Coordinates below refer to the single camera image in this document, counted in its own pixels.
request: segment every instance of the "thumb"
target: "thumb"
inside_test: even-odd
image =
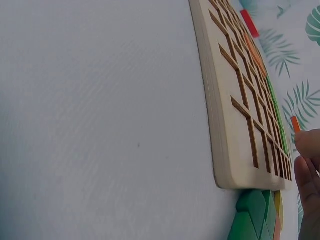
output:
[[[320,157],[320,129],[297,132],[294,140],[296,149],[303,157]]]

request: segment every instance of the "human hand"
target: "human hand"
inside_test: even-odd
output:
[[[301,154],[294,172],[304,211],[299,240],[320,240],[320,129],[296,133],[295,146]]]

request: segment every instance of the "green puzzle piece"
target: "green puzzle piece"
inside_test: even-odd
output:
[[[266,221],[263,221],[263,226],[262,226],[262,230],[261,230],[261,235],[259,237],[259,240],[272,240],[268,231],[268,227],[266,224]]]
[[[273,237],[275,233],[276,215],[277,215],[273,193],[268,190],[268,191],[264,191],[262,194],[266,202],[264,220],[266,222],[266,226],[269,230],[270,236]]]
[[[266,205],[265,198],[259,190],[244,192],[236,203],[238,213],[249,213],[257,236],[260,236],[264,224]]]
[[[281,118],[281,114],[280,114],[280,110],[279,110],[279,105],[278,105],[278,102],[277,102],[276,94],[275,94],[274,88],[273,88],[273,86],[271,84],[271,81],[269,79],[269,76],[266,77],[266,81],[268,83],[268,87],[269,87],[270,92],[271,92],[271,97],[272,97],[274,108],[275,108],[276,118],[277,118],[278,124],[280,126],[280,135],[281,135],[280,137],[281,137],[281,141],[282,141],[282,145],[283,145],[283,150],[284,150],[285,154],[288,154],[288,146],[287,146],[286,134],[285,134],[285,131],[284,131],[284,125],[283,125],[283,122],[282,122],[282,118]]]
[[[249,213],[238,212],[235,215],[228,240],[258,240]]]

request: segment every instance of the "yellow puzzle piece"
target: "yellow puzzle piece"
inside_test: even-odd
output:
[[[275,205],[276,212],[278,213],[280,218],[281,230],[282,230],[284,227],[284,206],[283,206],[282,196],[280,191],[276,191],[274,193],[274,205]]]

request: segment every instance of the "wooden puzzle board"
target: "wooden puzzle board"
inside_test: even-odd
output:
[[[289,187],[292,165],[281,139],[284,130],[254,41],[229,1],[189,2],[217,185],[273,191]]]

